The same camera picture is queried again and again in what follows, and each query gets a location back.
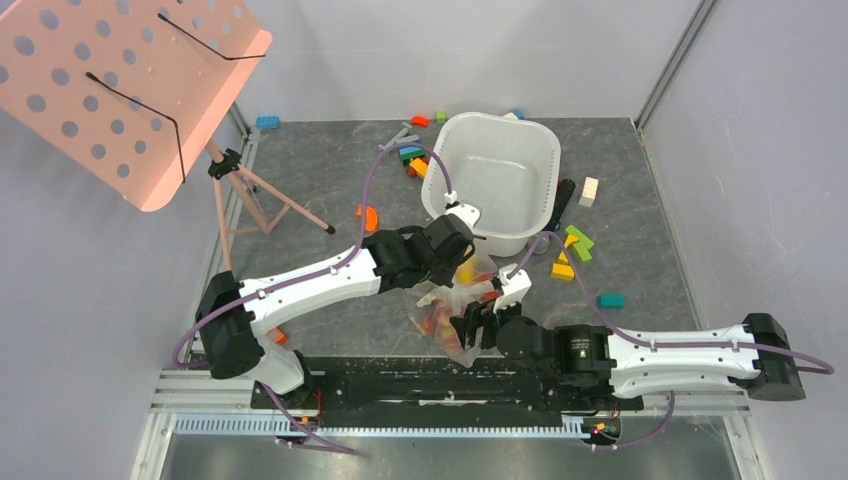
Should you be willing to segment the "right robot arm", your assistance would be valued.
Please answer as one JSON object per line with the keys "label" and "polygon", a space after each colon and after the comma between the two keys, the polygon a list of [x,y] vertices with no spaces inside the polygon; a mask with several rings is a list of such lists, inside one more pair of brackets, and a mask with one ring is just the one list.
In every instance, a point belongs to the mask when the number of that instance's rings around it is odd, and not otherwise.
{"label": "right robot arm", "polygon": [[664,391],[743,391],[754,400],[806,397],[785,329],[767,313],[707,331],[615,332],[577,324],[547,329],[479,302],[450,324],[462,348],[495,348],[514,369],[578,392],[591,408]]}

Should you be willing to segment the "translucent plastic bag with fruits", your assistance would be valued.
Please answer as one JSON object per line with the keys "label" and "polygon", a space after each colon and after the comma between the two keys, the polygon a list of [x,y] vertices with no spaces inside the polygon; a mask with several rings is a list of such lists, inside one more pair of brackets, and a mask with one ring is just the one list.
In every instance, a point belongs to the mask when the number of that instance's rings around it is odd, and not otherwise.
{"label": "translucent plastic bag with fruits", "polygon": [[417,330],[463,367],[471,367],[481,354],[481,333],[475,338],[475,346],[467,341],[463,347],[450,320],[463,316],[471,303],[497,296],[491,284],[497,271],[488,255],[475,254],[457,269],[452,287],[426,282],[402,291],[407,315]]}

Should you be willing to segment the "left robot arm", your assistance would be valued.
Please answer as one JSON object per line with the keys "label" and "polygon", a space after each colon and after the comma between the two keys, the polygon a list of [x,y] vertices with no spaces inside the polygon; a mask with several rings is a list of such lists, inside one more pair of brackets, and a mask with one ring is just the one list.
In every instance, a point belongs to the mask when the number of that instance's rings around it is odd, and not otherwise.
{"label": "left robot arm", "polygon": [[314,310],[349,299],[430,282],[452,283],[474,252],[478,209],[458,204],[425,227],[379,230],[336,257],[263,279],[214,275],[196,311],[207,369],[216,380],[246,376],[290,407],[306,405],[314,381],[293,350],[270,332]]}

